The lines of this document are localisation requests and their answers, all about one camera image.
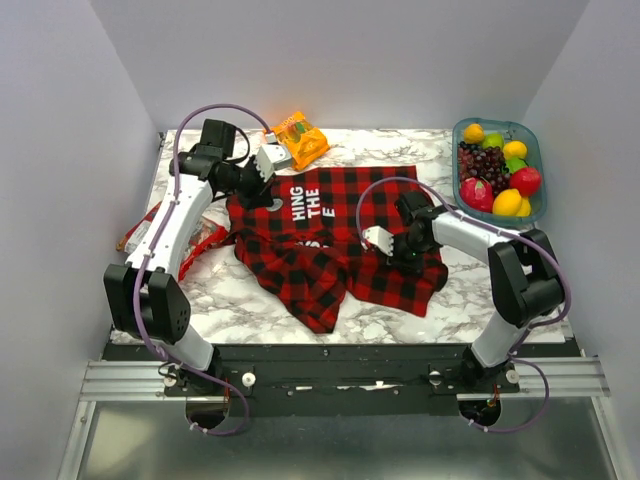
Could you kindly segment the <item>red black plaid shirt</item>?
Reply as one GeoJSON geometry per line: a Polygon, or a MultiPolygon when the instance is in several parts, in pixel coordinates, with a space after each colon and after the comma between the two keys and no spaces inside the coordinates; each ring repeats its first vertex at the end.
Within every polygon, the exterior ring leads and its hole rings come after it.
{"type": "Polygon", "coordinates": [[[317,334],[334,330],[345,295],[423,317],[431,297],[446,284],[448,268],[427,254],[419,272],[388,264],[361,246],[356,225],[404,229],[394,206],[417,191],[413,165],[316,168],[279,176],[271,194],[276,211],[247,210],[236,197],[227,211],[235,256],[260,286],[317,334]]]}

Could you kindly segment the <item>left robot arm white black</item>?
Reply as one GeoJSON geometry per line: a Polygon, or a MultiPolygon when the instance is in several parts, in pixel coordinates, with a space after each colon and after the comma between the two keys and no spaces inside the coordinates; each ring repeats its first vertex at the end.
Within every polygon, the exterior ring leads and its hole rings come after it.
{"type": "Polygon", "coordinates": [[[255,154],[236,159],[236,132],[227,122],[205,121],[199,142],[176,154],[164,198],[139,245],[103,277],[114,327],[161,359],[189,366],[187,382],[201,395],[220,387],[222,372],[213,345],[190,325],[190,303],[178,283],[185,250],[211,203],[236,196],[248,208],[271,205],[274,164],[289,157],[267,131],[255,154]]]}

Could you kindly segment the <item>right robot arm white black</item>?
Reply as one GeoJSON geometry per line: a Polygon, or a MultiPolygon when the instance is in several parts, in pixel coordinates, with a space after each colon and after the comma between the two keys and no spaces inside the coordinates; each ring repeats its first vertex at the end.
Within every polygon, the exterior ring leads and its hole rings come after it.
{"type": "Polygon", "coordinates": [[[549,239],[538,229],[500,230],[448,204],[436,206],[423,192],[402,194],[395,207],[406,230],[383,242],[392,265],[422,272],[429,255],[450,246],[489,268],[494,311],[459,370],[467,389],[483,391],[533,329],[568,313],[570,289],[549,239]]]}

